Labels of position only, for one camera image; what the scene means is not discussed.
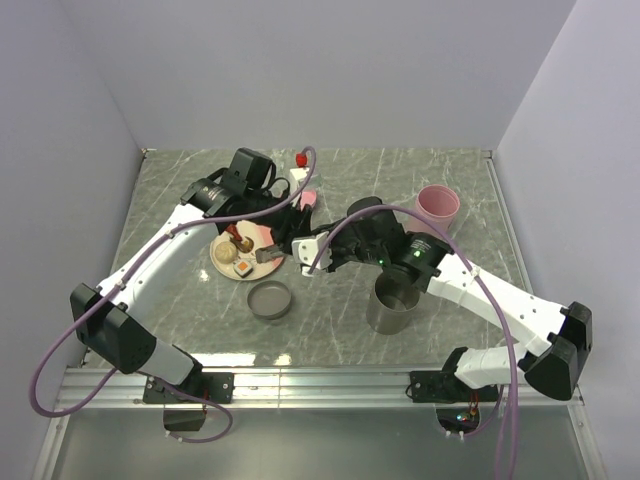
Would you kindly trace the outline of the metal serving tongs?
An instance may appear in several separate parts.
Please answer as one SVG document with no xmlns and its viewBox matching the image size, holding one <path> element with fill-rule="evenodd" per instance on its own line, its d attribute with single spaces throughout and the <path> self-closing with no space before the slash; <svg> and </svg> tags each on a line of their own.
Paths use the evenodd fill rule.
<svg viewBox="0 0 640 480">
<path fill-rule="evenodd" d="M 256 262 L 258 264 L 265 264 L 265 263 L 275 261 L 276 259 L 284 257 L 286 253 L 283 252 L 278 245 L 273 244 L 273 245 L 257 248 L 254 251 L 254 255 L 255 255 Z"/>
</svg>

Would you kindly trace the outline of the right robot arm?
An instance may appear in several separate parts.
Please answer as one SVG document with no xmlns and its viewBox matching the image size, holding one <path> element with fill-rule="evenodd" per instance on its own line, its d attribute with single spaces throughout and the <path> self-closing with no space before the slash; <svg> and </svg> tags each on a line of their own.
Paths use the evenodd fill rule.
<svg viewBox="0 0 640 480">
<path fill-rule="evenodd" d="M 450 301 L 499 327 L 505 346 L 459 347 L 441 371 L 455 400 L 490 385 L 526 383 L 553 400 L 572 398 L 593 347 L 592 312 L 580 302 L 539 298 L 472 263 L 439 229 L 407 232 L 399 208 L 377 197 L 348 210 L 321 244 L 332 272 L 348 262 L 381 267 L 395 281 Z"/>
</svg>

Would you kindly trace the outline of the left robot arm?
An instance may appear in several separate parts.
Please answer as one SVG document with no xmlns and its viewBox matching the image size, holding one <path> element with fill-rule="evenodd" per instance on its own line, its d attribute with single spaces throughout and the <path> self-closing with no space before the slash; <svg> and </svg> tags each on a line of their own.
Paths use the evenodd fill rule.
<svg viewBox="0 0 640 480">
<path fill-rule="evenodd" d="M 123 374 L 140 372 L 167 383 L 180 402 L 202 390 L 202 366 L 143 325 L 155 298 L 183 262 L 225 229 L 243 220 L 288 234 L 303 220 L 287 198 L 268 192 L 275 183 L 273 161 L 249 148 L 238 149 L 229 167 L 193 182 L 168 220 L 117 272 L 95 288 L 79 285 L 71 295 L 77 338 Z"/>
</svg>

